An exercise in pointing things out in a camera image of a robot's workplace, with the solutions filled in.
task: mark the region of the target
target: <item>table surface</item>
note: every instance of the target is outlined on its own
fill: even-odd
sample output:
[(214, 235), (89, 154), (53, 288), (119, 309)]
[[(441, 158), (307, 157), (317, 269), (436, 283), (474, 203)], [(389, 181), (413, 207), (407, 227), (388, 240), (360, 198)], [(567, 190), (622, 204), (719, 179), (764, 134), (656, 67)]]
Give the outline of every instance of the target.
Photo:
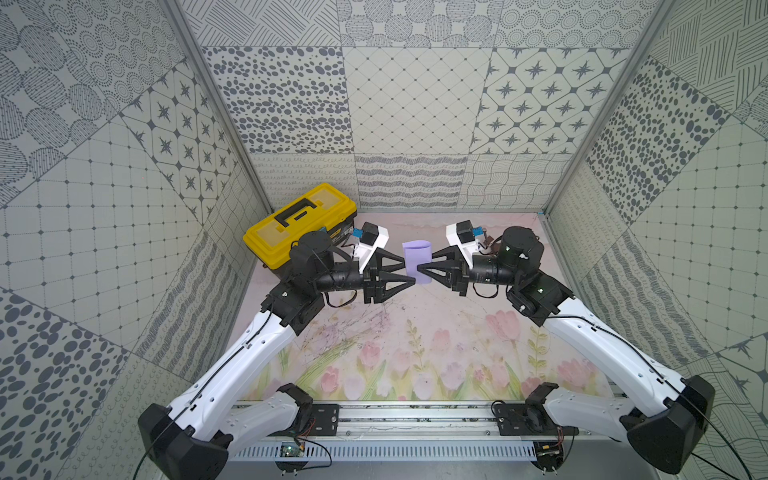
[[(471, 220), (493, 237), (506, 227), (531, 228), (545, 246), (541, 269), (565, 283), (537, 214), (359, 214), (386, 227), (386, 249), (402, 255), (410, 240), (446, 247), (445, 225)], [(277, 277), (259, 262), (230, 343), (246, 329)], [(492, 295), (490, 286), (478, 288)], [(351, 293), (331, 295), (338, 305)], [(567, 343), (517, 314), (504, 297), (466, 297), (440, 283), (415, 285), (384, 304), (362, 299), (326, 306), (262, 371), (241, 400), (260, 400), (294, 382), (315, 400), (523, 399), (542, 381), (610, 396), (603, 373)]]

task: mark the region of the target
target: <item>star pattern tile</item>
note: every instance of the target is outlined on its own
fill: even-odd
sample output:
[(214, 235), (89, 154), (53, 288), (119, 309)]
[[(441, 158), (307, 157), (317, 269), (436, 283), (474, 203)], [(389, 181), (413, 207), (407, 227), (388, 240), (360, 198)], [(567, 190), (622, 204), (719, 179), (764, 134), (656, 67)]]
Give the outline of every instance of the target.
[(163, 75), (120, 116), (192, 214), (205, 223), (229, 181), (235, 153), (186, 61)]
[(494, 48), (473, 154), (573, 154), (607, 97), (626, 48)]

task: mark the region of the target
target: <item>dotted pattern panel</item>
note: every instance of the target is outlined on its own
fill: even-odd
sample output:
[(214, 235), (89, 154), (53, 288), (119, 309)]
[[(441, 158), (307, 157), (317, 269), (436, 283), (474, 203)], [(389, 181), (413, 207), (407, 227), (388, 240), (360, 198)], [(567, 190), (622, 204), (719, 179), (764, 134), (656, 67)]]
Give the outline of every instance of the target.
[(470, 155), (458, 208), (542, 208), (571, 155)]
[(4, 478), (54, 478), (84, 438), (128, 351), (7, 290), (0, 293)]
[(586, 161), (621, 216), (632, 223), (728, 115), (648, 57)]
[(622, 48), (494, 48), (477, 154), (573, 154), (624, 67)]
[(767, 147), (731, 118), (632, 226), (717, 349), (768, 332)]
[(340, 48), (204, 48), (251, 154), (352, 152)]
[(466, 154), (489, 51), (344, 48), (356, 154)]

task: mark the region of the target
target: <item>wavy line pattern panel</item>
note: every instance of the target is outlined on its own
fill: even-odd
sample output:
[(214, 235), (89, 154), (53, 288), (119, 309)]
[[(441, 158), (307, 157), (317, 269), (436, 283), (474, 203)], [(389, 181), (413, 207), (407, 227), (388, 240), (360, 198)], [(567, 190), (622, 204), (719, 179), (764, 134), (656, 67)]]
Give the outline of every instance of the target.
[(354, 155), (254, 154), (251, 159), (275, 210), (323, 182), (359, 202)]
[(579, 283), (600, 319), (664, 365), (677, 368), (712, 353), (629, 230)]
[(576, 168), (549, 220), (576, 281), (584, 278), (627, 229), (584, 163)]
[(650, 54), (733, 111), (768, 75), (768, 5), (678, 2)]
[(541, 209), (571, 155), (470, 155), (458, 208)]
[(134, 353), (194, 381), (227, 342), (243, 282), (205, 231), (179, 271)]
[(453, 210), (466, 156), (355, 156), (360, 208)]
[(341, 45), (333, 0), (183, 0), (181, 6), (204, 47)]
[[(765, 478), (768, 475), (768, 426), (764, 423), (765, 417), (755, 412), (728, 369), (723, 367), (722, 360), (719, 355), (712, 355), (677, 371), (686, 377), (701, 375), (715, 388), (710, 416), (712, 423), (739, 452), (753, 478)], [(726, 472), (746, 478), (741, 464), (714, 429), (707, 430), (694, 452)], [(722, 473), (694, 457), (686, 462), (682, 475), (686, 480), (723, 478)]]

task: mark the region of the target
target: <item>wire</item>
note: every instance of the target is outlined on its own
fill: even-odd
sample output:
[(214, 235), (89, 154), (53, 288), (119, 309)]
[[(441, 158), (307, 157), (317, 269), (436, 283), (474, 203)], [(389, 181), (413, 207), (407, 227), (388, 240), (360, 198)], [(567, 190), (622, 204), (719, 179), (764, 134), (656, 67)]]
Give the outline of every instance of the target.
[[(248, 340), (245, 342), (245, 345), (247, 345), (247, 344), (251, 343), (251, 341), (252, 341), (253, 339), (255, 339), (255, 338), (256, 338), (256, 336), (257, 336), (257, 335), (259, 335), (259, 334), (261, 333), (261, 331), (264, 329), (264, 327), (266, 326), (266, 324), (267, 324), (267, 323), (270, 321), (270, 318), (272, 318), (272, 305), (270, 305), (270, 314), (266, 316), (266, 320), (264, 320), (264, 323), (263, 323), (263, 324), (261, 325), (261, 327), (260, 327), (260, 328), (259, 328), (259, 329), (256, 331), (256, 333), (254, 333), (254, 334), (253, 334), (253, 335), (252, 335), (252, 336), (251, 336), (251, 337), (250, 337), (250, 338), (249, 338), (249, 339), (248, 339)], [(197, 390), (197, 393), (195, 393), (194, 397), (192, 397), (192, 400), (190, 400), (190, 403), (194, 402), (195, 400), (199, 399), (199, 398), (202, 396), (203, 390), (205, 390), (205, 387), (207, 387), (207, 386), (208, 386), (208, 384), (210, 383), (210, 381), (214, 379), (214, 377), (215, 377), (215, 376), (218, 374), (218, 372), (220, 372), (220, 371), (221, 371), (221, 369), (222, 369), (222, 368), (224, 368), (224, 367), (225, 367), (225, 366), (226, 366), (226, 365), (227, 365), (227, 364), (230, 362), (230, 360), (231, 360), (231, 359), (235, 358), (235, 356), (236, 356), (238, 353), (242, 352), (242, 351), (243, 351), (243, 350), (246, 348), (246, 347), (245, 347), (245, 345), (241, 345), (241, 346), (240, 346), (240, 348), (239, 348), (239, 349), (237, 349), (237, 351), (236, 351), (235, 353), (233, 353), (232, 355), (230, 355), (230, 358), (228, 358), (228, 359), (227, 359), (227, 360), (226, 360), (224, 363), (222, 363), (222, 364), (219, 366), (219, 368), (217, 368), (217, 369), (216, 369), (216, 372), (214, 372), (214, 374), (213, 374), (213, 375), (211, 375), (210, 377), (208, 377), (208, 380), (206, 380), (206, 382), (203, 384), (203, 386), (201, 386), (201, 387), (200, 387), (200, 389), (199, 389), (199, 390)], [(171, 420), (171, 422), (170, 422), (168, 425), (166, 425), (166, 426), (165, 426), (165, 428), (163, 429), (163, 431), (162, 431), (162, 432), (160, 432), (160, 435), (158, 435), (158, 436), (157, 436), (157, 438), (156, 438), (156, 439), (155, 439), (155, 440), (154, 440), (154, 441), (153, 441), (153, 442), (152, 442), (152, 443), (149, 445), (149, 447), (147, 447), (147, 450), (146, 450), (146, 451), (144, 451), (144, 454), (141, 456), (141, 460), (139, 460), (139, 463), (138, 463), (138, 465), (136, 465), (136, 470), (134, 471), (134, 477), (133, 477), (133, 480), (136, 480), (136, 477), (138, 477), (138, 475), (139, 475), (139, 468), (141, 468), (141, 464), (142, 464), (142, 463), (144, 463), (144, 459), (145, 459), (145, 458), (147, 458), (147, 455), (149, 454), (149, 452), (150, 452), (150, 450), (152, 449), (152, 447), (154, 447), (154, 444), (155, 444), (155, 443), (157, 443), (157, 440), (160, 440), (160, 438), (163, 436), (163, 434), (165, 433), (165, 431), (166, 431), (166, 430), (168, 430), (168, 427), (170, 427), (171, 425), (174, 425), (174, 424), (176, 423), (176, 421), (179, 419), (179, 417), (181, 417), (181, 415), (182, 415), (182, 414), (184, 414), (184, 412), (186, 412), (186, 411), (187, 411), (189, 408), (190, 408), (189, 406), (185, 406), (185, 407), (184, 407), (184, 409), (183, 409), (183, 410), (181, 410), (181, 412), (179, 412), (179, 414), (178, 414), (178, 415), (176, 415), (176, 417), (175, 417), (173, 420)]]
[(326, 451), (326, 453), (328, 454), (328, 465), (315, 465), (315, 466), (313, 466), (313, 467), (305, 467), (305, 468), (302, 468), (302, 469), (301, 469), (301, 470), (302, 470), (302, 472), (303, 472), (304, 470), (312, 470), (313, 468), (328, 468), (328, 467), (330, 467), (331, 465), (333, 465), (333, 457), (331, 456), (331, 452), (329, 452), (329, 451), (328, 451), (328, 449), (327, 449), (327, 448), (326, 448), (324, 445), (321, 445), (321, 444), (319, 444), (319, 443), (317, 443), (317, 442), (314, 442), (313, 440), (309, 440), (309, 439), (304, 439), (304, 442), (309, 442), (309, 443), (311, 443), (311, 444), (313, 444), (313, 445), (317, 445), (317, 446), (319, 446), (320, 448), (322, 448), (323, 450), (325, 450), (325, 451)]
[(615, 333), (611, 332), (610, 330), (606, 330), (606, 329), (604, 329), (603, 327), (601, 327), (601, 326), (599, 326), (599, 325), (597, 325), (597, 324), (595, 324), (595, 323), (593, 323), (593, 322), (591, 322), (591, 321), (589, 321), (589, 320), (585, 319), (583, 316), (578, 316), (578, 315), (560, 315), (560, 316), (549, 316), (549, 317), (547, 317), (547, 318), (548, 318), (548, 319), (555, 319), (555, 318), (573, 318), (573, 319), (582, 319), (582, 320), (584, 320), (586, 323), (589, 323), (590, 325), (592, 325), (592, 328), (594, 328), (594, 329), (596, 329), (596, 330), (600, 330), (601, 332), (606, 332), (608, 335), (610, 335), (610, 336), (613, 336), (613, 337), (614, 337), (614, 338), (616, 338), (616, 339), (619, 339), (619, 340), (620, 340), (621, 342), (623, 342), (625, 345), (627, 345), (628, 347), (630, 347), (630, 348), (632, 349), (632, 351), (634, 351), (634, 352), (637, 354), (637, 356), (639, 356), (639, 357), (640, 357), (640, 358), (643, 360), (643, 362), (645, 362), (645, 364), (646, 364), (646, 365), (648, 365), (648, 366), (650, 367), (650, 369), (651, 369), (651, 370), (653, 370), (653, 371), (654, 371), (654, 373), (656, 373), (656, 375), (658, 375), (658, 376), (659, 376), (659, 378), (660, 378), (660, 379), (662, 379), (662, 380), (664, 381), (664, 383), (666, 383), (667, 385), (669, 385), (669, 387), (670, 387), (670, 388), (671, 388), (673, 391), (675, 391), (675, 393), (676, 393), (676, 394), (678, 394), (679, 398), (685, 399), (685, 401), (686, 401), (686, 402), (688, 402), (688, 405), (692, 406), (692, 407), (694, 408), (694, 410), (696, 410), (696, 412), (697, 412), (699, 415), (701, 415), (701, 418), (703, 418), (704, 420), (706, 420), (706, 421), (707, 421), (707, 423), (710, 425), (710, 427), (712, 427), (712, 429), (713, 429), (715, 432), (717, 432), (717, 434), (718, 434), (718, 435), (719, 435), (719, 436), (720, 436), (720, 437), (723, 439), (723, 441), (725, 442), (725, 444), (727, 445), (727, 447), (730, 449), (730, 451), (731, 451), (731, 452), (733, 452), (733, 454), (736, 456), (736, 459), (737, 459), (737, 460), (739, 461), (739, 463), (741, 464), (741, 468), (743, 468), (743, 469), (744, 469), (744, 471), (745, 471), (745, 473), (746, 473), (746, 476), (747, 476), (747, 478), (748, 478), (749, 480), (752, 480), (752, 474), (750, 473), (750, 470), (749, 470), (749, 469), (746, 467), (746, 464), (744, 463), (744, 460), (742, 460), (742, 459), (741, 459), (741, 455), (739, 455), (739, 453), (736, 451), (736, 449), (733, 447), (733, 445), (731, 445), (731, 444), (730, 444), (730, 442), (728, 441), (728, 439), (726, 439), (726, 438), (725, 438), (725, 435), (723, 435), (723, 433), (722, 433), (720, 430), (718, 430), (718, 429), (717, 429), (717, 427), (716, 427), (716, 426), (715, 426), (715, 425), (714, 425), (714, 424), (713, 424), (713, 423), (712, 423), (712, 422), (709, 420), (709, 418), (708, 418), (706, 415), (704, 415), (704, 412), (702, 412), (701, 410), (699, 410), (699, 407), (697, 407), (697, 406), (696, 406), (696, 405), (695, 405), (693, 402), (691, 402), (691, 401), (690, 401), (690, 400), (689, 400), (687, 397), (685, 397), (685, 396), (684, 396), (684, 395), (683, 395), (683, 394), (680, 392), (680, 390), (678, 390), (678, 389), (676, 389), (676, 388), (674, 387), (674, 385), (672, 385), (671, 383), (669, 383), (669, 380), (667, 380), (667, 379), (666, 379), (666, 378), (665, 378), (663, 375), (661, 375), (661, 374), (659, 373), (659, 371), (658, 371), (658, 370), (656, 370), (656, 367), (654, 367), (653, 365), (651, 365), (651, 364), (650, 364), (650, 362), (648, 362), (648, 360), (645, 358), (645, 356), (644, 356), (642, 353), (640, 353), (640, 352), (639, 352), (639, 351), (638, 351), (638, 350), (637, 350), (637, 349), (634, 347), (634, 345), (632, 345), (631, 343), (629, 343), (627, 340), (625, 340), (625, 339), (624, 339), (624, 338), (622, 338), (621, 336), (619, 336), (619, 335), (617, 335), (617, 334), (615, 334)]
[(565, 465), (565, 461), (568, 460), (568, 456), (571, 454), (571, 450), (574, 449), (574, 440), (576, 439), (576, 430), (574, 430), (574, 434), (571, 435), (571, 446), (568, 447), (568, 453), (565, 454), (565, 457), (563, 457), (563, 462), (560, 464), (560, 466)]
[(725, 470), (723, 470), (722, 468), (718, 467), (717, 465), (713, 464), (712, 462), (710, 462), (706, 458), (701, 458), (699, 455), (696, 455), (695, 453), (691, 453), (690, 455), (693, 456), (693, 457), (698, 458), (702, 462), (705, 462), (705, 463), (709, 464), (710, 467), (716, 468), (716, 469), (720, 470), (725, 475), (728, 475), (729, 477), (733, 478), (733, 480), (741, 480), (741, 478), (734, 477), (733, 475), (731, 475), (730, 473), (726, 472)]
[(496, 293), (494, 293), (491, 296), (480, 295), (478, 293), (477, 287), (475, 287), (475, 283), (472, 284), (472, 289), (475, 291), (475, 295), (479, 296), (480, 298), (496, 298), (496, 296), (498, 295), (498, 283), (496, 283)]

